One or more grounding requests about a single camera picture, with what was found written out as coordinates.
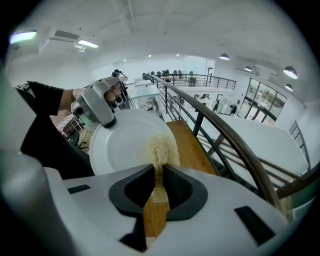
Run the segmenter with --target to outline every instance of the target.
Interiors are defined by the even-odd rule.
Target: metal railing
[[[237,83],[237,81],[212,76],[212,74],[161,74],[155,75],[155,77],[177,87],[209,87],[234,90]]]
[[[175,106],[175,104],[177,104],[179,109],[182,110],[188,116],[188,118],[194,123],[192,133],[195,139],[198,141],[199,145],[201,146],[202,150],[208,157],[213,169],[217,171],[215,163],[210,159],[210,156],[208,155],[203,145],[197,138],[197,134],[199,133],[199,131],[203,134],[203,136],[206,138],[213,150],[217,153],[225,169],[228,171],[231,179],[241,183],[241,180],[237,175],[235,175],[234,170],[232,169],[226,157],[219,148],[219,144],[217,143],[217,141],[221,141],[221,139],[218,138],[217,141],[213,141],[212,138],[208,135],[208,133],[202,128],[201,124],[204,118],[206,118],[220,132],[219,137],[226,139],[229,142],[230,146],[239,155],[239,158],[243,161],[247,170],[252,175],[252,178],[258,189],[259,196],[265,199],[270,204],[277,207],[278,209],[280,209],[279,199],[267,172],[263,168],[259,159],[253,153],[253,151],[245,143],[245,141],[224,120],[222,120],[217,114],[213,113],[209,108],[204,106],[201,102],[199,102],[189,94],[185,93],[184,91],[178,89],[176,86],[173,86],[168,82],[164,81],[163,79],[155,75],[151,77],[153,78],[153,83],[156,84],[157,88],[161,93],[160,97],[162,103],[165,106],[166,113],[169,114],[169,112],[171,112],[171,114],[169,114],[170,118],[173,121],[183,120],[184,122],[186,122],[182,117],[180,111],[177,110]],[[198,111],[197,118],[194,119],[194,117],[180,103],[177,97],[173,97],[168,90],[173,91],[181,99],[188,102],[192,107],[194,107]]]
[[[298,147],[301,149],[307,163],[308,163],[308,171],[310,171],[310,159],[309,159],[309,154],[308,150],[306,147],[305,139],[300,131],[300,128],[298,126],[297,121],[294,121],[293,125],[289,129],[289,133],[292,136],[293,140],[295,143],[298,145]]]

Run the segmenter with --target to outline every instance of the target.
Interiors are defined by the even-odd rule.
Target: wooden floor
[[[180,165],[204,173],[215,175],[206,154],[203,152],[189,127],[183,121],[166,123],[172,131],[180,155]],[[143,208],[144,232],[147,238],[156,238],[166,226],[166,215],[170,211],[169,203],[152,202],[149,198]]]
[[[204,173],[216,175],[205,152],[197,142],[187,124],[180,121],[166,123],[170,128],[178,146],[180,165]]]
[[[90,141],[92,139],[93,131],[90,131],[86,128],[79,131],[79,142],[78,145],[83,148],[82,151],[89,155],[90,150]]]

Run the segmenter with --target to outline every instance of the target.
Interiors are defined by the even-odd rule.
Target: person's hand
[[[110,90],[104,93],[104,99],[108,103],[113,103],[121,95],[121,84],[113,85]]]

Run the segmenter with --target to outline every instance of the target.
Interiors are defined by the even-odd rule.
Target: ceiling light
[[[77,48],[77,49],[82,49],[84,46],[75,44],[73,47],[74,47],[74,48]]]
[[[78,42],[78,44],[84,45],[84,46],[90,46],[90,47],[92,47],[92,48],[97,48],[97,47],[99,47],[99,45],[94,44],[94,43],[92,43],[92,42],[87,42],[87,41],[85,41],[85,40],[80,40],[80,41]]]
[[[252,69],[251,69],[251,67],[249,67],[249,66],[246,66],[246,67],[244,68],[244,70],[249,71],[249,72],[252,72]]]
[[[226,61],[230,60],[229,56],[225,53],[222,53],[219,58]]]
[[[289,83],[285,85],[285,88],[287,88],[290,92],[294,91],[294,89],[292,88],[292,85]]]
[[[30,40],[35,37],[37,32],[30,31],[30,32],[22,32],[18,34],[14,34],[10,38],[10,44],[14,44],[20,41]]]
[[[298,79],[297,71],[292,66],[287,66],[283,72],[293,79]]]

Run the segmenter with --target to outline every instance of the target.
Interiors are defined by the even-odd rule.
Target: black sleeve
[[[28,84],[34,93],[39,107],[49,116],[56,116],[64,89],[33,81],[28,81]]]

